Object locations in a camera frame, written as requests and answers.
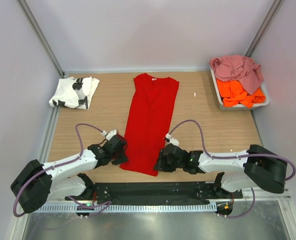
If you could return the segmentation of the red t shirt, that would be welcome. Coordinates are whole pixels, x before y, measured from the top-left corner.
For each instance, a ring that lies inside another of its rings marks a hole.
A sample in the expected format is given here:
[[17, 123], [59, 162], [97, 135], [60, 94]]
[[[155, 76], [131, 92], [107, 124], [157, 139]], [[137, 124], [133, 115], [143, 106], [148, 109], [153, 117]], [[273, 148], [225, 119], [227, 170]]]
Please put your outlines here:
[[128, 161], [120, 168], [155, 177], [154, 166], [169, 132], [179, 82], [143, 73], [134, 78], [134, 85], [124, 136]]

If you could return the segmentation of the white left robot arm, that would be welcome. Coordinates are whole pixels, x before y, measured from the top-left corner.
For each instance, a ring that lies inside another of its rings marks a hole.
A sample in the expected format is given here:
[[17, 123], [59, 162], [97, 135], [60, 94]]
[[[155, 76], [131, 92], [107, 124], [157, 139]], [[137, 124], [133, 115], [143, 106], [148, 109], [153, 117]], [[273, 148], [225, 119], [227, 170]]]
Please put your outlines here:
[[90, 199], [95, 184], [85, 171], [128, 160], [124, 137], [115, 134], [106, 137], [104, 142], [104, 145], [92, 144], [81, 153], [54, 162], [31, 160], [10, 186], [16, 197], [13, 210], [20, 205], [25, 214], [30, 214], [48, 201], [72, 196]]

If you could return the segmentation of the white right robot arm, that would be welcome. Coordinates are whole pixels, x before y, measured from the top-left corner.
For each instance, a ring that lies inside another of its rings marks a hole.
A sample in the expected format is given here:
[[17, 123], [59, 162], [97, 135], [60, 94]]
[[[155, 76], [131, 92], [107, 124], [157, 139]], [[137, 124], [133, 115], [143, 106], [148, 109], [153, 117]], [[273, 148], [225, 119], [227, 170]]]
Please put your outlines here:
[[182, 169], [192, 175], [216, 172], [213, 192], [224, 198], [229, 193], [255, 187], [282, 194], [287, 166], [280, 156], [257, 144], [235, 153], [205, 153], [187, 152], [170, 143], [160, 150], [154, 170], [170, 173]]

